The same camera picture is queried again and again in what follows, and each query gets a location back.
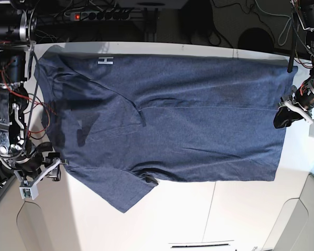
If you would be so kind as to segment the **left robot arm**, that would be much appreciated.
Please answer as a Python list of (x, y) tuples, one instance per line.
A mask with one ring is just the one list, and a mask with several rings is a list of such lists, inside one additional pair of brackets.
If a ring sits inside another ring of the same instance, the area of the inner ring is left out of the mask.
[(291, 1), (291, 26), (294, 30), (292, 49), (289, 56), (287, 72), (293, 70), (296, 56), (296, 45), (299, 41), (310, 55), (311, 64), (309, 77), (301, 86), (293, 88), (291, 94), (282, 97), (273, 124), (277, 129), (291, 126), (301, 119), (314, 125), (311, 111), (314, 109), (314, 1)]

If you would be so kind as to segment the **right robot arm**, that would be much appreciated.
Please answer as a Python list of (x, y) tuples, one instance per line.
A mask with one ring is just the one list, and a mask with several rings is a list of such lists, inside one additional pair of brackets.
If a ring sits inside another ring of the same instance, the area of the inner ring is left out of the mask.
[(51, 108), (28, 94), (25, 84), (37, 63), (34, 52), (38, 1), (0, 1), (0, 163), (27, 186), (49, 177), (60, 180), (59, 159), (51, 143), (35, 146), (31, 137), (31, 116), (37, 106)]

